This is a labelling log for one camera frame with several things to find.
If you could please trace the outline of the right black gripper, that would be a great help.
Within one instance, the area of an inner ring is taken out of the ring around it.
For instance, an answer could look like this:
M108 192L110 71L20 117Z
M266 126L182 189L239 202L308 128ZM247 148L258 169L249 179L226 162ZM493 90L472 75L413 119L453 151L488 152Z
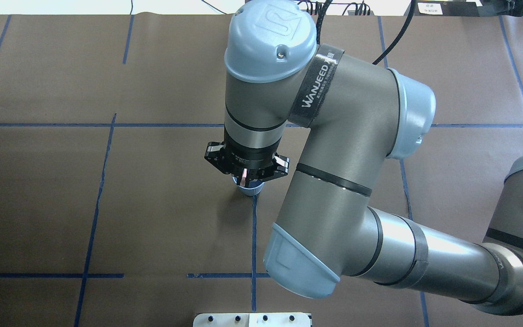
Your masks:
M289 173L289 157L278 155L276 147L239 151L230 144L209 142L205 159L223 174L236 177L240 184L243 169L248 170L249 182L267 182Z

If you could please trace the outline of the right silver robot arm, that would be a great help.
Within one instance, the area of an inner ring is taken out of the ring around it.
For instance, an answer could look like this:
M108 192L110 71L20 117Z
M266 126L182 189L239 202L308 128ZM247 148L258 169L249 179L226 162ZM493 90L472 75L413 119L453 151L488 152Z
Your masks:
M493 315L523 314L523 157L511 166L482 244L369 206L383 161L413 154L429 132L430 87L318 43L288 0L251 0L230 21L224 139L205 159L244 193L288 175L278 145L310 129L270 241L268 275L307 298L342 276L455 298Z

